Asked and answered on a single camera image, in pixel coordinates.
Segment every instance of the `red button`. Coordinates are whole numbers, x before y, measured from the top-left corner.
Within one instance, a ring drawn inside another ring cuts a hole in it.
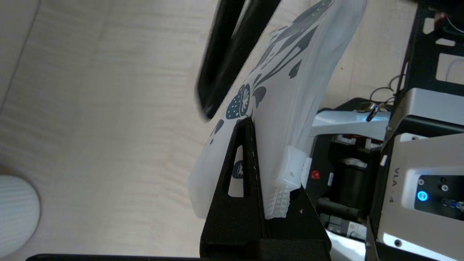
[[[321,178],[321,174],[317,171],[317,170],[313,170],[311,172],[311,178],[312,179],[320,179]]]

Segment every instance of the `white cylindrical object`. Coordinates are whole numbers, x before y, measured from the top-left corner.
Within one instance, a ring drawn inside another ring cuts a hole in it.
[[[24,245],[39,217],[39,197],[34,188],[18,177],[0,175],[0,258]]]

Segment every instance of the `cable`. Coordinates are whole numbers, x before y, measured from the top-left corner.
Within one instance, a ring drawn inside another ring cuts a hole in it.
[[[458,32],[460,32],[460,33],[464,33],[463,30],[457,28],[453,23],[451,23],[451,20],[450,20],[449,15],[446,16],[446,20],[448,20],[448,23],[450,24],[450,26],[452,26],[456,31],[458,31]]]
[[[371,93],[371,95],[369,96],[369,101],[375,102],[375,103],[385,103],[385,104],[387,104],[387,103],[389,103],[389,102],[392,102],[392,101],[390,101],[390,100],[391,100],[391,99],[395,99],[395,94],[393,94],[393,97],[388,98],[386,101],[374,101],[374,100],[372,100],[372,96],[374,95],[374,93],[376,93],[376,92],[379,91],[379,90],[388,89],[388,90],[391,90],[392,92],[395,92],[395,90],[392,88],[392,83],[393,83],[394,80],[396,80],[396,79],[402,77],[403,75],[404,75],[404,74],[399,74],[399,75],[397,75],[397,76],[391,78],[391,80],[388,82],[388,85],[387,85],[387,86],[385,86],[385,87],[380,87],[380,88],[377,88],[377,89],[373,90],[372,93]]]
[[[390,88],[390,87],[380,87],[380,88],[377,88],[377,89],[375,89],[375,90],[373,90],[373,91],[371,92],[371,95],[369,96],[369,101],[371,101],[371,102],[379,102],[379,101],[373,101],[373,100],[372,100],[372,96],[374,95],[374,93],[375,93],[376,91],[384,90],[384,89],[394,91],[394,90],[393,90],[392,88]]]
[[[450,63],[450,66],[448,66],[448,70],[446,71],[445,82],[448,81],[448,76],[450,75],[451,67],[457,62],[463,62],[463,61],[464,59],[457,59]]]

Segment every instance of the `black bracket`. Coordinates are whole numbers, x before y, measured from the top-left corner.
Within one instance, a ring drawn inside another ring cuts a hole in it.
[[[405,75],[404,88],[400,91],[403,82],[403,78],[400,77],[395,94],[397,96],[395,108],[412,88],[464,96],[463,85],[440,81],[436,78],[441,53],[464,57],[464,33],[452,28],[446,19],[436,22],[433,32],[428,34],[423,32],[425,20],[427,18],[434,19],[436,12],[439,10],[452,13],[453,10],[462,10],[463,7],[464,4],[460,1],[422,0],[418,2],[405,59],[401,68],[401,74]],[[437,44],[436,41],[440,38],[454,41],[455,46]]]
[[[243,146],[243,197],[228,195],[237,148]],[[330,260],[330,239],[301,187],[286,218],[264,219],[258,150],[251,118],[239,121],[227,148],[200,241],[200,256],[260,260]]]

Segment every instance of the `gray metal panel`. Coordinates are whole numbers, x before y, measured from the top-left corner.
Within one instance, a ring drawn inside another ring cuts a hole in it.
[[[464,260],[460,220],[414,209],[421,175],[464,175],[464,134],[425,138],[404,133],[395,137],[378,240],[437,260]]]
[[[407,92],[392,116],[387,129],[389,140],[408,115],[464,125],[464,97],[443,92],[413,88]]]

